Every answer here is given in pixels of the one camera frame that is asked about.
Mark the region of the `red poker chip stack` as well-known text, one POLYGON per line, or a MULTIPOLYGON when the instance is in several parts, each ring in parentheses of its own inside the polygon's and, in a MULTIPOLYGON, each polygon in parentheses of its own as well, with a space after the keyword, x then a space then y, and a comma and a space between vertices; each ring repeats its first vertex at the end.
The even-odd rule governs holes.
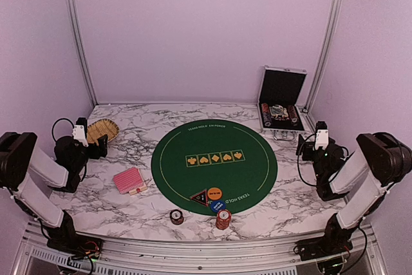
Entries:
POLYGON ((216 215, 216 227, 219 230, 225 230, 229 227, 231 221, 231 212, 228 209, 218 211, 216 215))

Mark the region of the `orange big blind button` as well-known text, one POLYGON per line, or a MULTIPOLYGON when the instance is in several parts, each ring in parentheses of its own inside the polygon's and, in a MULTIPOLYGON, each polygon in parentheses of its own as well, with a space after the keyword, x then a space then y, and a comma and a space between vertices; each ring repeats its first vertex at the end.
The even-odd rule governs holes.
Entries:
POLYGON ((223 196, 223 191, 218 187, 211 187, 207 190, 207 197, 210 200, 220 200, 223 196))

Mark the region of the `blue small blind button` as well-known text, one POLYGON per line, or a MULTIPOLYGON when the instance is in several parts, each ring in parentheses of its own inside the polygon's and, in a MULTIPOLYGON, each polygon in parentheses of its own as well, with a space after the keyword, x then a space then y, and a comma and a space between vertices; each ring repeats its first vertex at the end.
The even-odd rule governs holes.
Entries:
POLYGON ((214 200, 211 205, 211 210, 214 213, 218 213, 220 210, 226 209, 226 203, 222 200, 214 200))

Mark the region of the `black triangular dealer button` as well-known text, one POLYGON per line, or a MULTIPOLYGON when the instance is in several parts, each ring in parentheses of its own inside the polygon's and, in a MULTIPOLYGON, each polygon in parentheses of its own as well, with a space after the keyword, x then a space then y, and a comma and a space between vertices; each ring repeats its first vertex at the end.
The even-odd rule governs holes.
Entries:
POLYGON ((207 190, 204 189, 200 191, 199 193, 196 193, 192 196, 190 196, 190 200, 196 203, 199 203, 201 205, 204 205, 205 207, 209 206, 209 198, 207 196, 207 190))

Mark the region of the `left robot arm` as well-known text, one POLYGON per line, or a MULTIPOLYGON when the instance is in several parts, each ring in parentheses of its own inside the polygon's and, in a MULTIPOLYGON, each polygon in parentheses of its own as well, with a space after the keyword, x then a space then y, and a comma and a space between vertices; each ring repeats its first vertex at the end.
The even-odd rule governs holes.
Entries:
POLYGON ((74 193, 83 181, 88 161, 105 157, 108 136, 88 144, 71 136, 55 145, 55 159, 38 145, 35 133, 6 132, 1 136, 1 187, 41 225, 48 247, 73 254, 96 254, 102 240, 79 234, 71 215, 56 206, 42 189, 74 193))

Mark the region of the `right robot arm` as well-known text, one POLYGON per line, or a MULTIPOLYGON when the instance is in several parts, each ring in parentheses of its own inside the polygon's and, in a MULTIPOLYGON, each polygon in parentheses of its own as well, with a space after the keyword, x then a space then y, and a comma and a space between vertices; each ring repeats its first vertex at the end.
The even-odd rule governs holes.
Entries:
POLYGON ((295 249, 302 260, 337 254, 352 248, 351 236, 383 202, 388 191, 411 172, 411 148, 386 132, 364 133, 357 148, 347 152, 325 129, 314 141, 299 137, 297 161, 312 163, 317 194, 327 202, 351 195, 349 202, 327 221, 324 234, 300 240, 295 249))

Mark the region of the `woven bamboo tray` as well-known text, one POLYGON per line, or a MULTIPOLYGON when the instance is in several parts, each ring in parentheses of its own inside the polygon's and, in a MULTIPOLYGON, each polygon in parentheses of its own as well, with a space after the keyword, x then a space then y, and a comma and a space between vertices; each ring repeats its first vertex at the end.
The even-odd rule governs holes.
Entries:
POLYGON ((90 124, 87 129, 88 143, 97 143, 104 135, 108 136, 108 142, 114 140, 120 132, 119 126, 110 119, 100 119, 90 124))

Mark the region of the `aluminium poker chip case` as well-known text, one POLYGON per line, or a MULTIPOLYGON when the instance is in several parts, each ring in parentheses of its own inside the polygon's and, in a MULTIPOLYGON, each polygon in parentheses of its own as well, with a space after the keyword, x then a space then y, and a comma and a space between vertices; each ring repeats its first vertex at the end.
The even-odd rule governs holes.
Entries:
POLYGON ((294 141, 304 131, 297 100, 306 75, 306 70, 263 67, 257 108, 261 129, 271 133, 274 140, 294 141))

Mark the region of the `round green poker mat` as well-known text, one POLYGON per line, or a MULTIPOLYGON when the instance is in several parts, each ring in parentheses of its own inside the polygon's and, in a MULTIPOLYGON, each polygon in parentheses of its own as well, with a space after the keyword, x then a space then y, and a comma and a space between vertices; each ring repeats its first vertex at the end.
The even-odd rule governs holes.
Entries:
POLYGON ((186 211, 212 215, 190 196, 211 187, 233 214, 259 204, 278 172, 270 144, 256 131, 228 120, 197 120, 168 132, 155 147, 151 172, 166 199, 186 211))

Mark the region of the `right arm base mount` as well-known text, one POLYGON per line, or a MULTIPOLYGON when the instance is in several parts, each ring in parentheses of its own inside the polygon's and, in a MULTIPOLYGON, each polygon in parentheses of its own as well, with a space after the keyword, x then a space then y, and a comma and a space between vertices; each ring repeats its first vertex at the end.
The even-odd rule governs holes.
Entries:
POLYGON ((323 237, 299 240, 295 243, 294 253, 300 256, 302 261, 323 258, 334 254, 340 254, 353 249, 352 242, 329 242, 323 237))

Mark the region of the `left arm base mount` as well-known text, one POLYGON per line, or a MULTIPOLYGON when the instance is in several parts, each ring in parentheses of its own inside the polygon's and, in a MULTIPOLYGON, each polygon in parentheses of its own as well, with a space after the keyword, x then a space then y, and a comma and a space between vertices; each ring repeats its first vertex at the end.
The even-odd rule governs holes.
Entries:
POLYGON ((47 246, 58 251, 66 252, 72 255, 98 258, 101 252, 103 240, 89 236, 78 236, 74 241, 63 239, 50 239, 47 246))

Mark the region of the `front aluminium rail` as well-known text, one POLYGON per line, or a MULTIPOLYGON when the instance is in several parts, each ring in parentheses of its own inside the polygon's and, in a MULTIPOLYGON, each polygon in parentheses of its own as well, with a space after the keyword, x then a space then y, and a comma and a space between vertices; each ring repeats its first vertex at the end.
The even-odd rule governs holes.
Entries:
POLYGON ((301 239, 321 232, 236 241, 172 242, 103 237, 93 262, 71 261, 50 249, 38 223, 25 229, 12 274, 320 274, 318 266, 334 257, 302 261, 295 249, 301 239))

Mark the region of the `right aluminium frame post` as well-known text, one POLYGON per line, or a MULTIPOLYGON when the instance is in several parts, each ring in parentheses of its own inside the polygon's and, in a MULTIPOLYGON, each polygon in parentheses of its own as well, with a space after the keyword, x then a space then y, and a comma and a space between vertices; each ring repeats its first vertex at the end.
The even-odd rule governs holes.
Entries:
POLYGON ((311 112, 315 104, 315 99, 319 92, 323 75, 326 71, 326 63, 330 53, 330 47, 332 45, 333 36, 337 29, 341 5, 342 0, 332 0, 331 2, 330 13, 328 16, 328 21, 326 23, 326 31, 321 46, 321 52, 317 61, 317 66, 315 69, 314 78, 310 87, 308 98, 304 105, 304 108, 305 110, 307 110, 307 113, 311 112))

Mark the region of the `aluminium frame post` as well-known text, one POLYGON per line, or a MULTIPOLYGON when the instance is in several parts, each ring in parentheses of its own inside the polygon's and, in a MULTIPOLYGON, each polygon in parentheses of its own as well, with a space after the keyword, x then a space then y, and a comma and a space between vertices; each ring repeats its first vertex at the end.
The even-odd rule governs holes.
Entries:
POLYGON ((74 45, 75 45, 75 49, 77 53, 77 58, 79 60, 80 70, 82 73, 82 77, 84 79, 89 101, 91 102, 91 105, 95 107, 96 105, 98 105, 98 100, 97 100, 97 95, 95 92, 95 88, 93 86, 91 74, 90 74, 89 67, 88 67, 86 52, 84 50, 84 45, 82 42, 76 1, 66 0, 66 5, 68 8, 68 17, 69 17, 69 22, 71 26, 71 32, 73 34, 73 40, 74 40, 74 45))
POLYGON ((337 29, 341 5, 342 0, 332 0, 331 2, 330 13, 328 16, 328 21, 326 23, 326 31, 321 46, 321 52, 317 61, 317 66, 315 69, 314 78, 310 87, 308 98, 304 105, 304 108, 305 110, 307 110, 307 113, 311 112, 315 104, 315 99, 319 92, 323 75, 326 71, 326 63, 330 53, 330 47, 332 45, 333 36, 337 29))

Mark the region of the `left aluminium frame post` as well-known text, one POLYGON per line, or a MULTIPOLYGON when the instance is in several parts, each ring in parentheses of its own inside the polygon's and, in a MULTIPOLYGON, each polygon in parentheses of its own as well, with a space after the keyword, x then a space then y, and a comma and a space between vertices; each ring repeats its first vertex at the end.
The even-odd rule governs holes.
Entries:
POLYGON ((75 49, 77 53, 77 58, 79 60, 80 70, 82 73, 82 77, 84 79, 89 101, 91 102, 91 105, 95 107, 96 105, 98 105, 98 100, 97 100, 97 95, 95 92, 95 88, 93 86, 91 74, 90 74, 89 67, 88 67, 86 52, 84 50, 84 45, 82 42, 76 1, 66 0, 66 5, 68 8, 68 17, 69 17, 69 22, 71 26, 71 32, 73 34, 73 40, 74 40, 74 45, 75 45, 75 49))

